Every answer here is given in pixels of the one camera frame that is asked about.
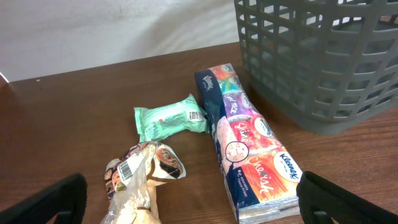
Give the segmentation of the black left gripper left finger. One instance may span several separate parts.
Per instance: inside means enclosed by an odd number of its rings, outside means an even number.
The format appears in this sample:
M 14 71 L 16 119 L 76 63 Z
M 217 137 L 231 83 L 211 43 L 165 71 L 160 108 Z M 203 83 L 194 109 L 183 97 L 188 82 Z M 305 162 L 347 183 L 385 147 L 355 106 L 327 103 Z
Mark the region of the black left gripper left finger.
M 87 182 L 76 173 L 1 212 L 1 224 L 81 224 L 87 202 Z

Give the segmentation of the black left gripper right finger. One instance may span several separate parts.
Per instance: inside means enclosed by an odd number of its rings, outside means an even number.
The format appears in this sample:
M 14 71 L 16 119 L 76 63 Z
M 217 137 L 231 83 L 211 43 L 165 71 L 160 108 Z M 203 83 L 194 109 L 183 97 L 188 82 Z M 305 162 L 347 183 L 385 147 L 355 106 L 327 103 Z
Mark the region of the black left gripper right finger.
M 397 215 L 339 187 L 310 171 L 297 186 L 300 214 L 305 224 L 397 223 Z

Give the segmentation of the grey plastic lattice basket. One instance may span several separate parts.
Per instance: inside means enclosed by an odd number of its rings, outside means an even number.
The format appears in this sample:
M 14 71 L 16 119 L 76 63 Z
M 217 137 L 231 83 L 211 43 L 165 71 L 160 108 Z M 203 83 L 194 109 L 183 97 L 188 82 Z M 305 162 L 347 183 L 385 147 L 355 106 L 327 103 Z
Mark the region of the grey plastic lattice basket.
M 396 0 L 235 0 L 254 89 L 315 134 L 397 106 Z

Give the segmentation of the colourful Kleenex tissue pack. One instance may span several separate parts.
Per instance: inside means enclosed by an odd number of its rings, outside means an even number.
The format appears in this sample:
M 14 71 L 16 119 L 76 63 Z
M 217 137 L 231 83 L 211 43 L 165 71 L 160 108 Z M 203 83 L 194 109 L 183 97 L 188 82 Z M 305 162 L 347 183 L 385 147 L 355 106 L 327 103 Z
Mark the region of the colourful Kleenex tissue pack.
M 302 171 L 249 101 L 233 66 L 196 72 L 195 81 L 237 222 L 298 215 Z

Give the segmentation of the brown cream snack bag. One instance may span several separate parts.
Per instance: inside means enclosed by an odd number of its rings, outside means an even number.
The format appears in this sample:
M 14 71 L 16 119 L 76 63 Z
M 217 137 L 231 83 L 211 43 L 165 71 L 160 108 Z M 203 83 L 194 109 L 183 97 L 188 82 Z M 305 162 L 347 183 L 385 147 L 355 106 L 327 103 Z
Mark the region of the brown cream snack bag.
M 160 223 L 156 187 L 186 176 L 171 147 L 140 142 L 106 166 L 105 187 L 110 205 L 102 223 Z

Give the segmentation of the mint green wipes packet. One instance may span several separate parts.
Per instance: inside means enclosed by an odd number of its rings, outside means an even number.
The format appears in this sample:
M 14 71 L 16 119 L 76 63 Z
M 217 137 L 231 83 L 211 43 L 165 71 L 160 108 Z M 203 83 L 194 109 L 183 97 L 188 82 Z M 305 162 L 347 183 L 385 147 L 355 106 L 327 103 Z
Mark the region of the mint green wipes packet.
M 161 141 L 183 130 L 207 133 L 210 129 L 206 111 L 193 95 L 158 108 L 136 107 L 134 117 L 141 142 Z

